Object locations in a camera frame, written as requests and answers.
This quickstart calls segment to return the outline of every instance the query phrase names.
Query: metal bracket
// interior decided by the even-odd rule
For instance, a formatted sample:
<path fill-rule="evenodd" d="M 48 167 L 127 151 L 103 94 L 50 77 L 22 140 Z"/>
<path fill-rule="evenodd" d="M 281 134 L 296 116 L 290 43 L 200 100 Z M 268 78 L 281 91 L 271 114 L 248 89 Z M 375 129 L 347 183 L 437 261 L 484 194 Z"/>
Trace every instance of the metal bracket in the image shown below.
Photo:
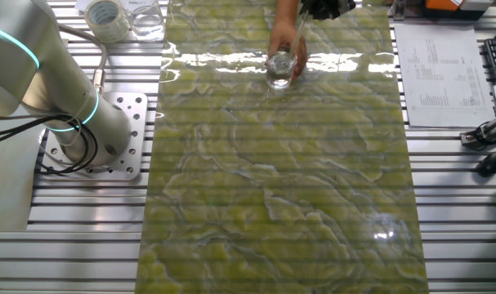
<path fill-rule="evenodd" d="M 393 16 L 393 20 L 404 20 L 405 18 L 406 0 L 395 0 L 391 5 L 389 13 Z"/>
<path fill-rule="evenodd" d="M 111 92 L 104 94 L 105 99 L 112 105 L 118 106 L 126 113 L 132 125 L 130 142 L 122 154 L 112 163 L 102 167 L 89 167 L 84 171 L 78 171 L 68 176 L 45 176 L 47 180 L 53 181 L 122 181 L 133 180 L 139 176 L 142 163 L 142 147 L 144 145 L 145 123 L 148 112 L 148 97 L 142 93 Z M 60 149 L 56 137 L 50 133 L 46 143 L 46 151 L 56 159 L 65 163 L 60 164 L 44 155 L 42 164 L 63 170 L 68 163 L 72 163 Z"/>

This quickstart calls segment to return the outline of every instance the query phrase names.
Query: glass cup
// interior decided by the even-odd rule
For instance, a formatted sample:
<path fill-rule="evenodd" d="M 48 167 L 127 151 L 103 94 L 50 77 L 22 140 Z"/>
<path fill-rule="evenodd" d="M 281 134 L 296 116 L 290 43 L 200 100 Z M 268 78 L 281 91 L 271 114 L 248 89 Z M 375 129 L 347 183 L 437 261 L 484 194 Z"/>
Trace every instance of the glass cup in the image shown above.
<path fill-rule="evenodd" d="M 269 56 L 267 60 L 267 84 L 273 90 L 283 90 L 291 83 L 297 57 L 293 54 L 290 59 L 288 57 L 289 49 L 290 47 L 287 45 L 280 45 L 278 51 Z"/>
<path fill-rule="evenodd" d="M 158 0 L 120 0 L 132 31 L 139 41 L 162 41 L 164 18 Z"/>

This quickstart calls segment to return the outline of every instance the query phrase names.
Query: tape roll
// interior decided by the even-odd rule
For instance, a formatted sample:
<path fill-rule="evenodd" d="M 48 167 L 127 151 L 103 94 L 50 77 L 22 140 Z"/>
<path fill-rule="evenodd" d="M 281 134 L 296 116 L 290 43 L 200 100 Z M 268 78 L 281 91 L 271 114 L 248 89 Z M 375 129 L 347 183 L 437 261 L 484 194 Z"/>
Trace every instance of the tape roll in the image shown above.
<path fill-rule="evenodd" d="M 121 41 L 130 30 L 124 10 L 116 0 L 93 1 L 84 12 L 84 20 L 102 42 Z"/>

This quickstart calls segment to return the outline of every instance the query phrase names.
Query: orange object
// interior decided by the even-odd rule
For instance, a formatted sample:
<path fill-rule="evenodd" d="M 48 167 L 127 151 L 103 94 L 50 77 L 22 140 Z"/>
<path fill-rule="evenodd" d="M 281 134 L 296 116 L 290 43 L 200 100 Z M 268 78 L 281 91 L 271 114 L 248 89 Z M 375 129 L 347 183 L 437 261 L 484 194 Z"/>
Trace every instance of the orange object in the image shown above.
<path fill-rule="evenodd" d="M 426 0 L 426 7 L 445 11 L 456 11 L 458 9 L 458 5 L 451 0 Z"/>

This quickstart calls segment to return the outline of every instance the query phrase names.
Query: green marble surface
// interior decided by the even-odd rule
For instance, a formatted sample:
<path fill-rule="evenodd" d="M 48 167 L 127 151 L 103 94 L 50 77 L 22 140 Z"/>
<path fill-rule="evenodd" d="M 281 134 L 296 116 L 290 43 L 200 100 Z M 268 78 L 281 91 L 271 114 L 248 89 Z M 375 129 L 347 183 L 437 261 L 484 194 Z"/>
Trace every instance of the green marble surface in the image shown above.
<path fill-rule="evenodd" d="M 424 293 L 386 9 L 306 29 L 268 90 L 275 0 L 167 15 L 136 293 Z"/>

